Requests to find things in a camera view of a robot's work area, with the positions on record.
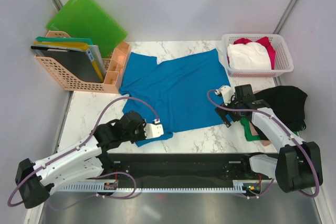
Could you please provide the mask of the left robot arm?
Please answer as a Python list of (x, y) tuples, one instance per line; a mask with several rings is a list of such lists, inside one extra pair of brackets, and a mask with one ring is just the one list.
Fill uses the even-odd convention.
[(18, 164), (15, 183), (25, 208), (44, 203), (58, 189), (87, 178), (111, 178), (115, 165), (107, 152), (123, 142), (142, 141), (155, 130), (137, 112), (98, 125), (89, 136), (50, 157), (32, 162), (29, 158)]

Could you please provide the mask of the blue t-shirt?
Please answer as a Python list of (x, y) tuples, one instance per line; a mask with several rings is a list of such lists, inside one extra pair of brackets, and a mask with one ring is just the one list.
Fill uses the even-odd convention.
[(147, 122), (156, 111), (164, 129), (158, 140), (167, 140), (177, 132), (222, 124), (207, 92), (229, 84), (216, 49), (161, 63), (131, 53), (119, 89), (131, 99), (122, 111), (136, 111)]

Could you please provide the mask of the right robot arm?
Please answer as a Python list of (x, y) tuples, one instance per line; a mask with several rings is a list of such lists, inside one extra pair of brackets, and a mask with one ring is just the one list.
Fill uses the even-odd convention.
[(285, 193), (299, 191), (305, 196), (318, 196), (323, 175), (320, 149), (315, 142), (306, 142), (295, 135), (267, 102), (256, 99), (249, 84), (234, 88), (221, 86), (208, 91), (211, 93), (223, 99), (222, 104), (214, 102), (213, 105), (227, 127), (246, 118), (260, 129), (278, 152), (277, 157), (249, 154), (248, 161), (240, 166), (245, 178), (262, 174), (275, 179)]

